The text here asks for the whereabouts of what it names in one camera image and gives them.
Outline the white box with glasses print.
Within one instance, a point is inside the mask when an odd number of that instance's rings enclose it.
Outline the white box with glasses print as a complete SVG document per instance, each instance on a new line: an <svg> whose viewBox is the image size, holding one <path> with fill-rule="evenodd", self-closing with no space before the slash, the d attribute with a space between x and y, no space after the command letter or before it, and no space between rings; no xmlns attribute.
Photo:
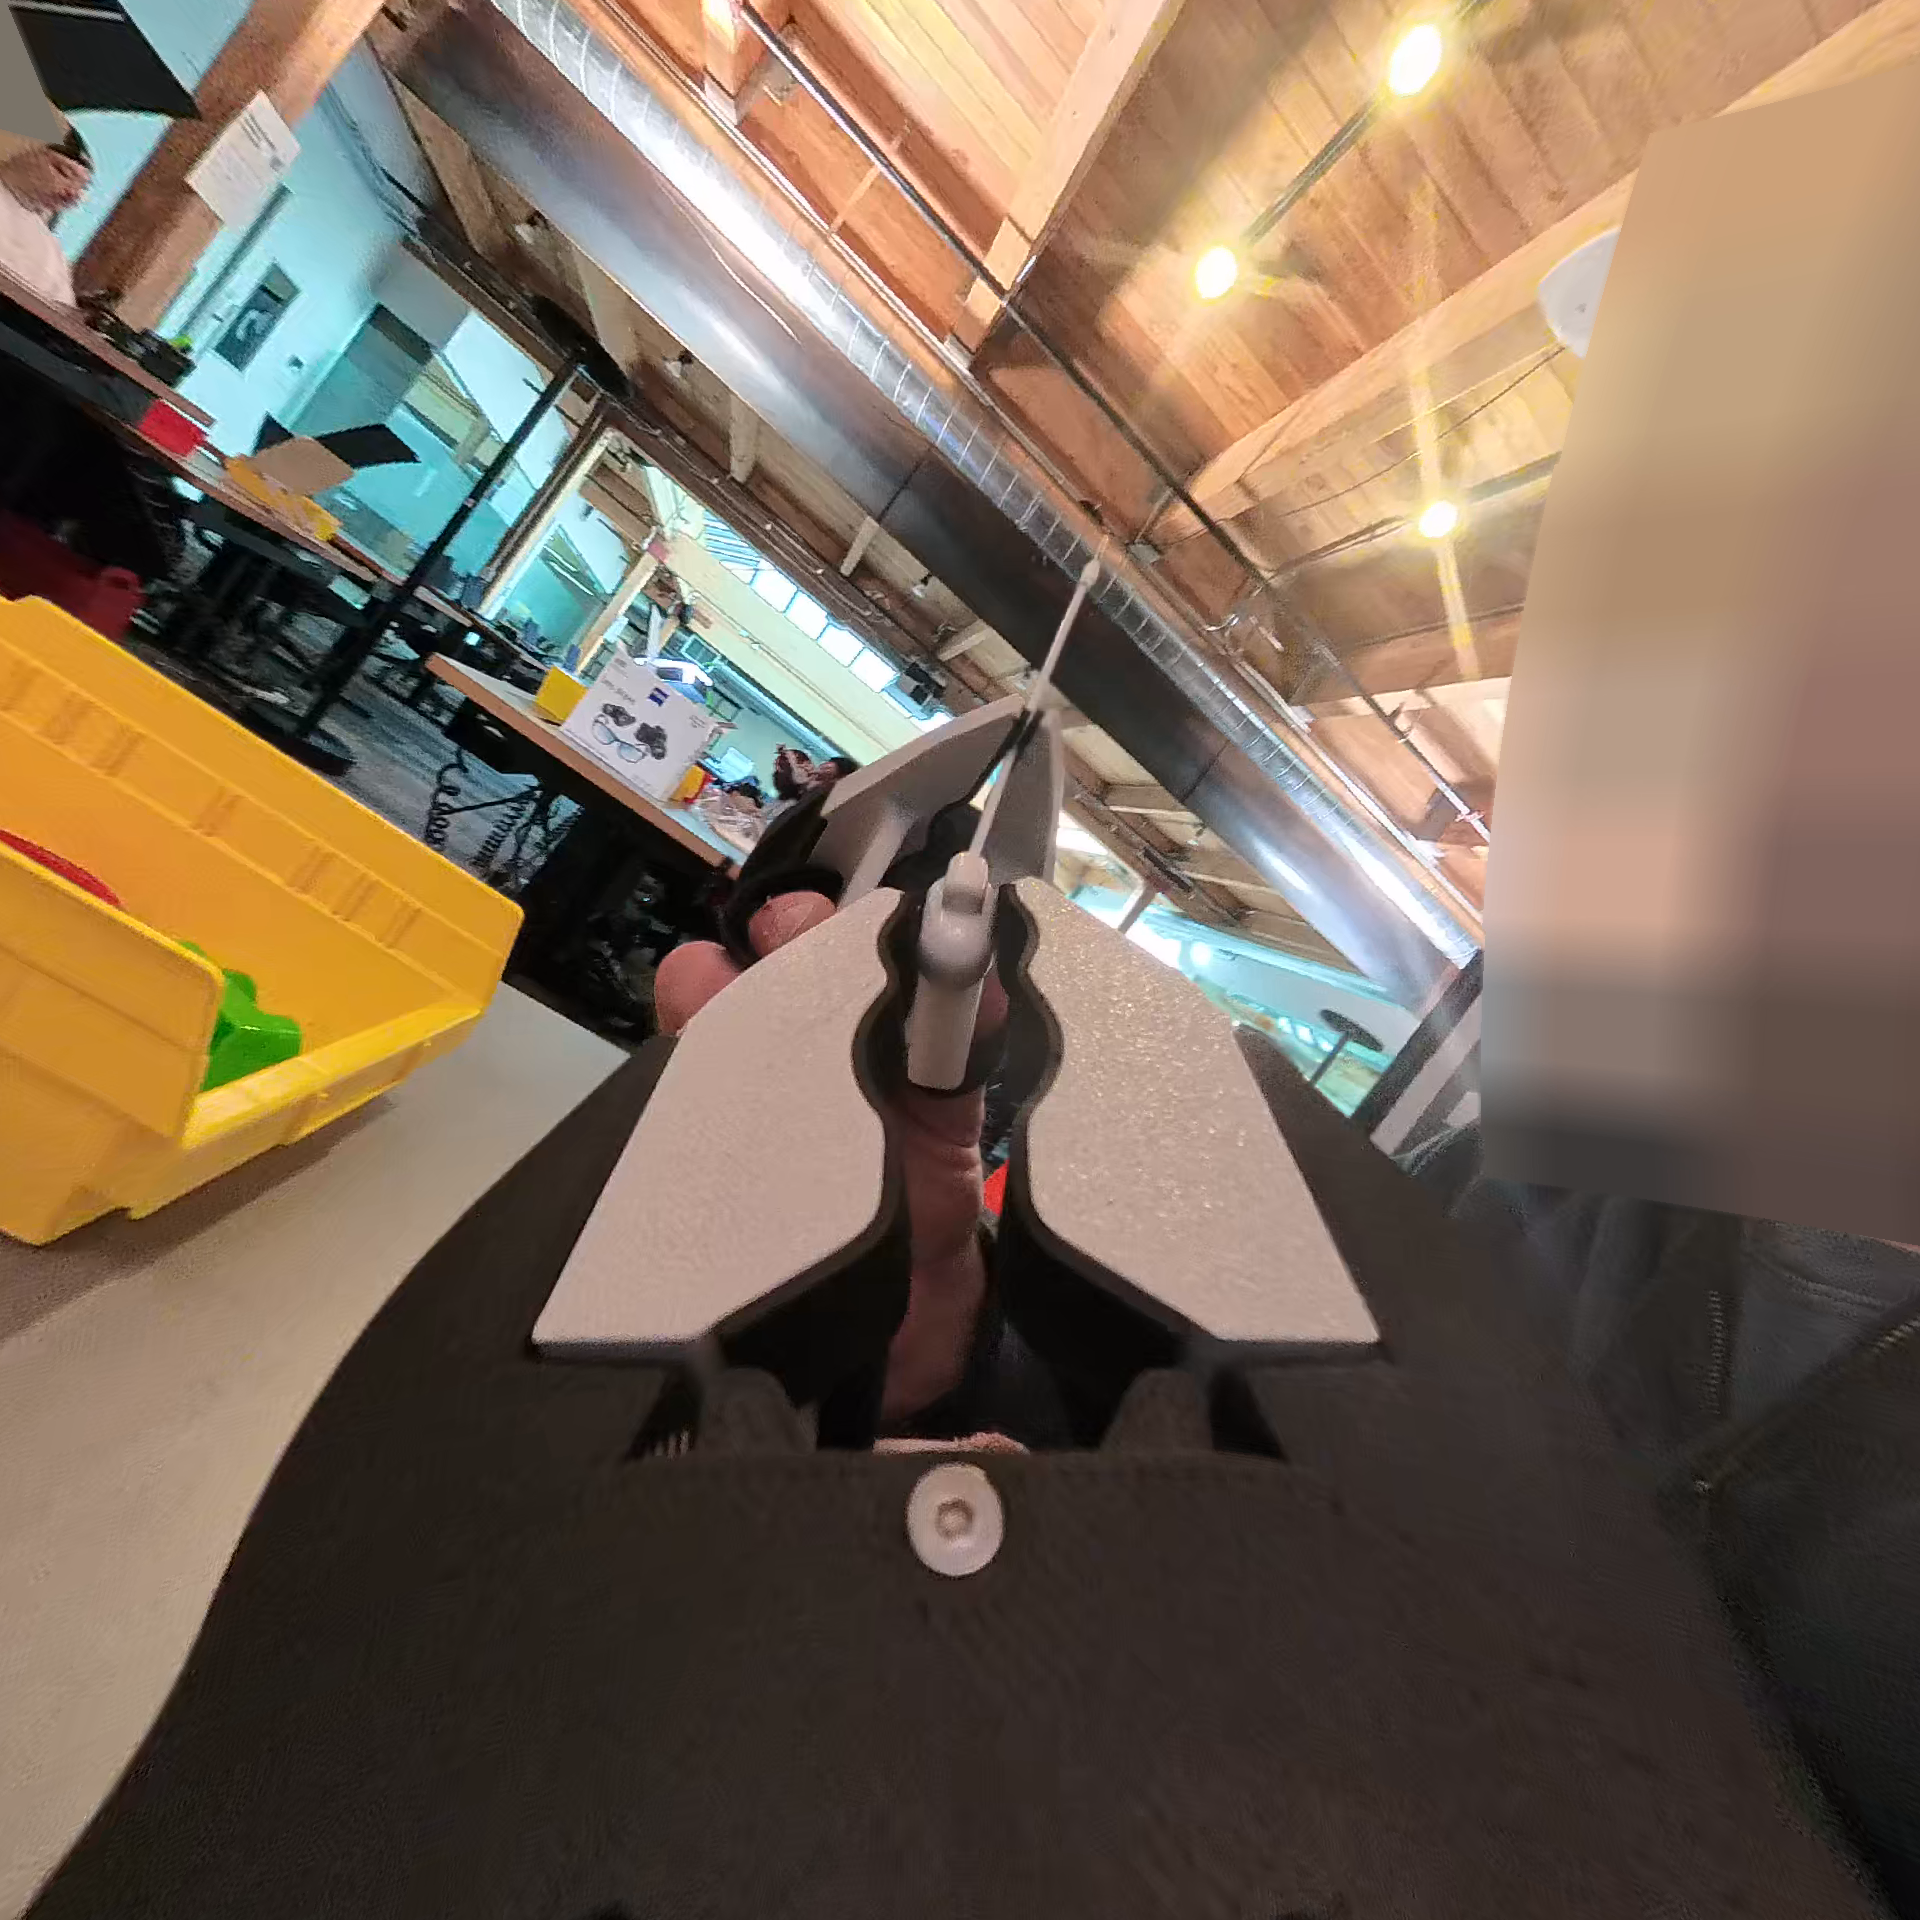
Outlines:
<svg viewBox="0 0 1920 1920"><path fill-rule="evenodd" d="M564 744L656 804L675 799L723 731L695 689L661 676L672 665L616 653L559 725Z"/></svg>

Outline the yellow plastic bin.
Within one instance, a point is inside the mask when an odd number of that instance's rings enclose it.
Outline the yellow plastic bin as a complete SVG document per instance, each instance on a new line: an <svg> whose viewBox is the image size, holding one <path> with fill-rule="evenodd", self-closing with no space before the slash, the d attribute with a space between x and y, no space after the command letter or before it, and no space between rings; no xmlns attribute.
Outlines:
<svg viewBox="0 0 1920 1920"><path fill-rule="evenodd" d="M43 600L2 616L2 1226L145 1219L462 1044L515 904ZM296 1060L201 1092L223 971Z"/></svg>

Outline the person's right hand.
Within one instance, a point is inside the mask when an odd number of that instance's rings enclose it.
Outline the person's right hand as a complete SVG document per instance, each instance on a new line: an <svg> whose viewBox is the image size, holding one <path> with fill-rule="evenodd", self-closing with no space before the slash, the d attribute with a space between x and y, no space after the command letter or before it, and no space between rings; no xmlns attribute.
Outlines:
<svg viewBox="0 0 1920 1920"><path fill-rule="evenodd" d="M819 892L773 896L755 909L747 925L754 959L767 959L797 943L835 913L835 904ZM672 950L654 982L659 1031L681 1035L741 972L746 965L716 940L689 940ZM935 1437L932 1422L932 1410L961 1392L987 1325L989 1263L979 1226L986 1195L983 1099L975 1088L947 1095L903 1085L886 1106L886 1134L899 1153L914 1267L907 1309L886 1357L877 1452L1025 1452L1003 1432Z"/></svg>

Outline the long metal ventilation duct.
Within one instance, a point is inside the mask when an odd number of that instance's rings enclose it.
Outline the long metal ventilation duct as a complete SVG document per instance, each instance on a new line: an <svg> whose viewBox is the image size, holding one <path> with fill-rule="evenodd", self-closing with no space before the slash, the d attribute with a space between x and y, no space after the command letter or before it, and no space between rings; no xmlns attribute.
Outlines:
<svg viewBox="0 0 1920 1920"><path fill-rule="evenodd" d="M1092 518L734 146L565 4L474 4L422 53L434 112L864 517L1029 665L1093 559ZM1462 911L1263 718L1116 557L1065 700L1401 1002L1478 954Z"/></svg>

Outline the white cable with plug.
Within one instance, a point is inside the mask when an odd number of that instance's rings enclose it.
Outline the white cable with plug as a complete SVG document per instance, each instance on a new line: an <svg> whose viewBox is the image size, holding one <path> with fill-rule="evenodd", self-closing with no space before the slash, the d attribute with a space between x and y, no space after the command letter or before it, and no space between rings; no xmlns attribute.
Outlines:
<svg viewBox="0 0 1920 1920"><path fill-rule="evenodd" d="M1092 554L1078 569L1076 581L1069 590L1068 605L1053 629L1053 635L1047 643L1044 658L1039 661L1035 674L1031 676L1021 700L1017 716L1000 744L995 756L987 765L986 772L979 779L978 786L978 809L975 822L972 826L972 837L968 841L968 854L973 858L986 861L992 835L995 831L995 816L1006 799L1008 788L1012 786L1012 776L1019 765L1021 754L1028 750L1035 733L1041 731L1041 722L1047 713L1053 708L1051 690L1053 681L1059 669L1059 661L1068 649L1069 637L1073 635L1083 606L1095 588L1102 564L1108 559L1109 541L1095 541Z"/></svg>

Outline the wooden work table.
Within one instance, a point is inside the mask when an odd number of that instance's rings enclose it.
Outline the wooden work table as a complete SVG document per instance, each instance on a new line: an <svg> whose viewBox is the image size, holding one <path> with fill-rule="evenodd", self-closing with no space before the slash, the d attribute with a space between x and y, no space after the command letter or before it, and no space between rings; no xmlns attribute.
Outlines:
<svg viewBox="0 0 1920 1920"><path fill-rule="evenodd" d="M483 710L505 733L513 735L534 756L559 769L562 780L585 788L607 804L631 816L641 829L688 854L708 871L735 875L746 863L746 849L734 844L712 826L700 807L656 800L640 792L630 780L611 772L607 765L581 750L562 725L543 718L528 693L504 681L475 672L443 655L431 655L423 672L469 707Z"/></svg>

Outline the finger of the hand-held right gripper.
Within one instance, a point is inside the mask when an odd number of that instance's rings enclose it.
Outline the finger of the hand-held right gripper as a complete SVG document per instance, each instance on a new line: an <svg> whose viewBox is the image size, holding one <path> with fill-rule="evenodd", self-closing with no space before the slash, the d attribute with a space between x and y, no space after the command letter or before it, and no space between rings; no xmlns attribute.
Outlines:
<svg viewBox="0 0 1920 1920"><path fill-rule="evenodd" d="M1019 720L979 812L979 857L995 889L1051 883L1065 788L1061 716L1033 708Z"/></svg>
<svg viewBox="0 0 1920 1920"><path fill-rule="evenodd" d="M893 784L907 804L907 837L875 891L924 898L955 853L968 853L978 822L979 784L1017 716L1006 696L921 733L896 752L843 780Z"/></svg>

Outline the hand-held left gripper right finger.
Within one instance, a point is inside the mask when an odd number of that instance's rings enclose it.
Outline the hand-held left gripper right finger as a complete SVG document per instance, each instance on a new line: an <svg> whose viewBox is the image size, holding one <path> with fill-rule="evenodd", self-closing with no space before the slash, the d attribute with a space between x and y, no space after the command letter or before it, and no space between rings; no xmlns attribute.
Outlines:
<svg viewBox="0 0 1920 1920"><path fill-rule="evenodd" d="M1014 1130L1006 1304L1028 1343L1092 1363L1364 1357L1380 1326L1236 1025L1181 972L1019 879L1019 1010L1044 1065Z"/></svg>

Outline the person's dark zip jacket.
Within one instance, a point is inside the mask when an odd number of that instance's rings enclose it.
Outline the person's dark zip jacket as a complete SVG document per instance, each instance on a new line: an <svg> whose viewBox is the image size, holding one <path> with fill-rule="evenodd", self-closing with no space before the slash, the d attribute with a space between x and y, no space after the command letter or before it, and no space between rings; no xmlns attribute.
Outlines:
<svg viewBox="0 0 1920 1920"><path fill-rule="evenodd" d="M1830 1837L1916 1916L1916 1249L1500 1180L1475 1124L1401 1164L1516 1240Z"/></svg>

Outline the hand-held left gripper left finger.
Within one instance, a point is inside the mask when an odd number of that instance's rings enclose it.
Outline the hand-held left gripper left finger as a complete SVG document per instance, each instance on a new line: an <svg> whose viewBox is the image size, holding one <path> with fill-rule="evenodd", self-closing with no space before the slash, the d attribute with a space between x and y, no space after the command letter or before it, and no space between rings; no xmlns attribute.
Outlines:
<svg viewBox="0 0 1920 1920"><path fill-rule="evenodd" d="M692 1017L531 1328L539 1357L862 1365L883 1352L899 1179L857 1053L893 993L875 889Z"/></svg>

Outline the white ceiling access point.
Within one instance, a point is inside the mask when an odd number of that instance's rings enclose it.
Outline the white ceiling access point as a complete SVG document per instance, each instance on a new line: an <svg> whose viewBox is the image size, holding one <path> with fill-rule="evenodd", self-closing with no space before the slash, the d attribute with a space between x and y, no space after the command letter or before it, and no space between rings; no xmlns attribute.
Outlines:
<svg viewBox="0 0 1920 1920"><path fill-rule="evenodd" d="M1558 261L1538 285L1538 311L1549 339L1580 362L1592 348L1618 243L1619 226L1598 232Z"/></svg>

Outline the wooden post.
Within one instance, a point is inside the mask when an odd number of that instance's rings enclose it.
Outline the wooden post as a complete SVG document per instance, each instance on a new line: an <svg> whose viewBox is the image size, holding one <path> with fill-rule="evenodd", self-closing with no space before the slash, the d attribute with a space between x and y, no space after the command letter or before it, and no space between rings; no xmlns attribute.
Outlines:
<svg viewBox="0 0 1920 1920"><path fill-rule="evenodd" d="M217 175L210 156L248 120L296 138L380 11L377 3L250 4L196 85L197 119L173 123L157 141L82 252L75 289L107 297L130 328L157 324L216 236L248 221L234 196L222 205L203 196L200 180Z"/></svg>

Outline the white paper sign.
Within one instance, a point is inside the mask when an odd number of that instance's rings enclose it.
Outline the white paper sign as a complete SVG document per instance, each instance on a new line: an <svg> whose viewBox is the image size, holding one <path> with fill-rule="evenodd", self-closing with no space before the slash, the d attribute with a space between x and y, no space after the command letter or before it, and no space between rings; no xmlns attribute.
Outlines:
<svg viewBox="0 0 1920 1920"><path fill-rule="evenodd" d="M272 201L300 156L300 138L259 91L203 148L186 186L223 228L244 228Z"/></svg>

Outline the red fabric bin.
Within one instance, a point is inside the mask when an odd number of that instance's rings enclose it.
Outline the red fabric bin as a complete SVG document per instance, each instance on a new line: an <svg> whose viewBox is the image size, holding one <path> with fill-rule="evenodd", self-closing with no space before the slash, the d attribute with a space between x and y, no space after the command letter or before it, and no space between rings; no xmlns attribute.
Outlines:
<svg viewBox="0 0 1920 1920"><path fill-rule="evenodd" d="M131 570L97 563L4 511L2 598L46 603L101 638L121 643L143 606L145 588Z"/></svg>

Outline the long wooden workbench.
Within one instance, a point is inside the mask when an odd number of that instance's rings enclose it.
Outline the long wooden workbench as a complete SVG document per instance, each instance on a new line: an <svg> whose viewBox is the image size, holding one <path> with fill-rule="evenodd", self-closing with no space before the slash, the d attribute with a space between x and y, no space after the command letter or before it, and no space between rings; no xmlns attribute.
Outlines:
<svg viewBox="0 0 1920 1920"><path fill-rule="evenodd" d="M332 545L310 541L297 528L281 524L255 506L244 493L231 488L223 474L225 458L212 447L212 421L203 415L203 409L180 396L175 388L163 385L137 360L109 347L73 311L67 313L35 299L31 289L21 286L5 272L2 274L2 342L8 362L58 388L117 443L134 455L147 456L194 494L220 505L227 515L244 518L263 536L316 559L364 588L377 590L383 587L383 576L370 563L347 553L347 547L339 541ZM131 430L131 422L137 421L149 398L173 405L182 413L203 421L203 445L186 458L172 458L145 445Z"/></svg>

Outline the green plastic block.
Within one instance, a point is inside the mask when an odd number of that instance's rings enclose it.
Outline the green plastic block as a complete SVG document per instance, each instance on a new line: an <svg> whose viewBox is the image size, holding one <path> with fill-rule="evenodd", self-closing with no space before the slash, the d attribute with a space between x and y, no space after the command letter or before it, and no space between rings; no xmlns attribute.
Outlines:
<svg viewBox="0 0 1920 1920"><path fill-rule="evenodd" d="M259 1005L248 972L222 971L222 997L206 1049L201 1092L216 1092L277 1068L304 1053L300 1021Z"/></svg>

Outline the black floor lamp pole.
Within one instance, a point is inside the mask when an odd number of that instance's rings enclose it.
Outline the black floor lamp pole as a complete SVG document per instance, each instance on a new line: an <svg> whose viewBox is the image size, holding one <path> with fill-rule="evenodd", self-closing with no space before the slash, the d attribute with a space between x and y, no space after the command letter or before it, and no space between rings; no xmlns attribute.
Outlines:
<svg viewBox="0 0 1920 1920"><path fill-rule="evenodd" d="M304 767L326 771L332 758L350 765L350 756L339 756L329 744L316 742L323 733L326 714L339 705L347 685L362 665L370 658L375 645L392 627L393 618L405 612L428 588L438 564L465 533L468 523L489 501L491 493L509 477L515 458L535 430L552 416L572 385L583 381L587 394L599 401L624 401L627 383L611 354L585 335L562 348L559 365L542 385L538 396L526 406L513 422L511 433L499 443L491 460L477 472L465 494L443 521L443 527L423 545L399 581L392 587L374 588L365 606L347 622L342 637L323 655L310 676L310 698L297 716L285 716L280 731L280 747L285 754Z"/></svg>

